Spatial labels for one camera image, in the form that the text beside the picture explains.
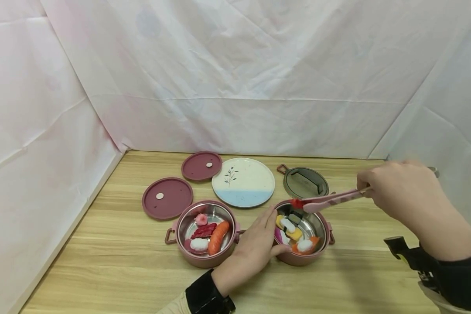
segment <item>stainless steel bowl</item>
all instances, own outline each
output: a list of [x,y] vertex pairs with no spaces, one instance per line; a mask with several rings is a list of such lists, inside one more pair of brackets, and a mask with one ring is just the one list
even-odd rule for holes
[[[195,223],[195,217],[197,217],[197,215],[199,214],[205,214],[207,216],[208,224],[211,224],[213,222],[219,224],[222,221],[229,222],[229,231],[223,237],[222,246],[220,247],[220,252],[218,253],[221,254],[232,244],[231,240],[234,239],[236,233],[236,222],[231,212],[229,212],[227,209],[223,208],[220,204],[217,204],[214,201],[206,201],[202,202],[201,204],[194,205],[192,208],[185,212],[183,217],[180,218],[180,220],[178,221],[178,233],[176,234],[180,248],[187,251],[183,244],[185,240],[190,238],[196,231],[197,224]],[[198,258],[212,257],[209,256],[208,253],[200,255],[194,255],[192,253],[188,254]]]
[[283,215],[283,217],[288,218],[291,221],[298,220],[295,218],[295,216],[301,218],[297,226],[302,231],[302,233],[305,234],[308,238],[319,238],[319,242],[314,249],[314,253],[325,249],[327,244],[326,241],[329,240],[329,233],[327,236],[326,230],[328,227],[324,225],[324,218],[321,219],[318,214],[312,214],[309,212],[304,212],[302,209],[293,208],[293,206],[289,203],[278,205],[276,207],[276,211],[278,211],[279,215]]

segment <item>blue and white plate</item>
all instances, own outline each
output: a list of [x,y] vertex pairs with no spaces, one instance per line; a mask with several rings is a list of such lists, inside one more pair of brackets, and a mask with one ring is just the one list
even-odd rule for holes
[[233,158],[223,162],[221,171],[211,182],[222,201],[241,208],[264,204],[276,187],[270,169],[249,158]]

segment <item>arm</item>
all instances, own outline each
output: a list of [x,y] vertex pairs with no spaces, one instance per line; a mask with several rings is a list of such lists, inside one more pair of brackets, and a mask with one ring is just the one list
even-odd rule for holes
[[270,206],[246,230],[233,254],[196,280],[157,314],[228,314],[236,310],[229,294],[258,274],[276,255],[291,251],[274,244],[277,211]]
[[358,189],[406,225],[421,246],[402,254],[420,272],[423,291],[443,313],[471,311],[471,226],[445,196],[438,179],[419,162],[387,162],[358,174]]

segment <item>wooden table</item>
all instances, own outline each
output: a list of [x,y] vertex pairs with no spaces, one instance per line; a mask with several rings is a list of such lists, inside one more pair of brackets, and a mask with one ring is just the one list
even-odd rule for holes
[[[164,244],[171,222],[150,219],[144,190],[157,179],[181,177],[187,154],[128,152],[68,244],[25,305],[23,314],[153,314],[205,270],[190,266],[176,246]],[[233,156],[222,156],[224,160]],[[276,189],[268,204],[235,209],[243,229],[267,208],[289,199],[276,167],[305,166],[320,172],[331,191],[355,187],[356,173],[381,161],[252,157],[271,169]],[[192,183],[195,201],[216,199],[211,183]],[[320,260],[292,267],[277,260],[232,294],[242,314],[437,313],[417,287],[417,274],[395,260],[383,239],[404,235],[402,225],[359,199],[324,212],[337,243]]]

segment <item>plant illustration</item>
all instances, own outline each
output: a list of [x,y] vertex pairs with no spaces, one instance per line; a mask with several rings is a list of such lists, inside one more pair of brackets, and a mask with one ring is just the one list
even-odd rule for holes
[[234,167],[230,167],[230,170],[227,172],[227,174],[225,175],[225,183],[228,183],[229,184],[229,187],[230,187],[230,182],[234,181],[235,179],[237,179],[235,177],[236,175],[236,172],[239,172],[239,171],[235,171],[234,170]]

